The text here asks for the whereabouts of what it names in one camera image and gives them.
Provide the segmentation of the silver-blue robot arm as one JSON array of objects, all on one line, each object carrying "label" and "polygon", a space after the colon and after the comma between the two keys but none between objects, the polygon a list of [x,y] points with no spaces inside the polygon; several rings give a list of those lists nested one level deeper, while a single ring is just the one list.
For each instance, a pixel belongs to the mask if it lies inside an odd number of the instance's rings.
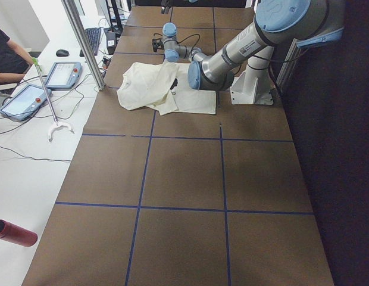
[{"label": "silver-blue robot arm", "polygon": [[258,1],[253,22],[214,55],[177,42],[177,27],[162,28],[165,59],[191,62],[187,81],[192,89],[223,91],[233,83],[232,69],[268,46],[297,39],[298,48],[315,48],[337,42],[343,34],[345,1]]}]

